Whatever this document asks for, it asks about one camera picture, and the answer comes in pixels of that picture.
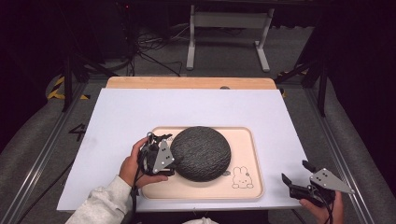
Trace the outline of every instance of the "wooden table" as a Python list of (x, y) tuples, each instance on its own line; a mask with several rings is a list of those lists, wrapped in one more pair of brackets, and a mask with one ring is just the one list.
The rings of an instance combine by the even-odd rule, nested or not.
[(248, 77), (111, 77), (111, 89), (220, 89), (276, 90), (271, 78)]

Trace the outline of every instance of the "white table leg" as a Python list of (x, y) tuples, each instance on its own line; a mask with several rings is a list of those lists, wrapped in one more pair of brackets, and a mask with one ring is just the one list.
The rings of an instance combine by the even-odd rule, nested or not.
[(274, 15), (274, 10), (271, 8), (268, 11), (267, 18), (266, 18), (264, 26), (262, 28), (262, 39), (260, 40), (260, 42), (255, 41), (257, 54), (259, 55), (260, 63), (262, 65), (262, 71), (264, 71), (264, 72), (270, 71), (270, 66), (268, 65), (267, 58), (265, 57), (263, 46), (264, 46), (264, 42), (265, 42), (265, 39), (268, 34), (268, 30), (270, 29), (271, 20), (273, 18), (273, 15)]
[(191, 6), (191, 15), (190, 15), (190, 44), (189, 44), (189, 52), (187, 54), (187, 70), (192, 70), (194, 68), (194, 57), (195, 57), (195, 37), (194, 37), (194, 29), (195, 29), (195, 6)]

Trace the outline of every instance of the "textured gray rock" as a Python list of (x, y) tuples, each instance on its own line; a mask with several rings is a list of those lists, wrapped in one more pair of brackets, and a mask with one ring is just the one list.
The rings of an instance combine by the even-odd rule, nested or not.
[(171, 151), (179, 162), (176, 171), (186, 179), (206, 182), (221, 176), (230, 165), (231, 149), (227, 139), (207, 127), (190, 127), (179, 133)]

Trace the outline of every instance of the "white stand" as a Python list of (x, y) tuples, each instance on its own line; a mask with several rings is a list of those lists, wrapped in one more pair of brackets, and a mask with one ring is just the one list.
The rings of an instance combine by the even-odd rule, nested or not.
[(195, 27), (226, 27), (226, 28), (250, 28), (262, 29), (262, 38), (255, 41), (257, 54), (259, 55), (262, 70), (269, 72), (270, 67), (265, 58), (264, 46), (270, 28), (271, 20), (274, 15), (274, 9), (269, 9), (268, 13), (221, 13), (221, 12), (195, 12), (195, 6), (191, 6), (190, 16), (190, 44), (187, 55), (187, 70), (194, 68), (195, 55)]

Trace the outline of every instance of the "white sleeve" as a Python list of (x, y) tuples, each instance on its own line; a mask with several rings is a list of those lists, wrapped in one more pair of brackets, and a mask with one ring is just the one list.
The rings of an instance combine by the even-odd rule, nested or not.
[(107, 188), (97, 188), (67, 220), (72, 223), (117, 223), (131, 211), (131, 186), (116, 176)]
[(183, 224), (219, 224), (208, 217), (202, 217), (201, 219), (190, 220)]

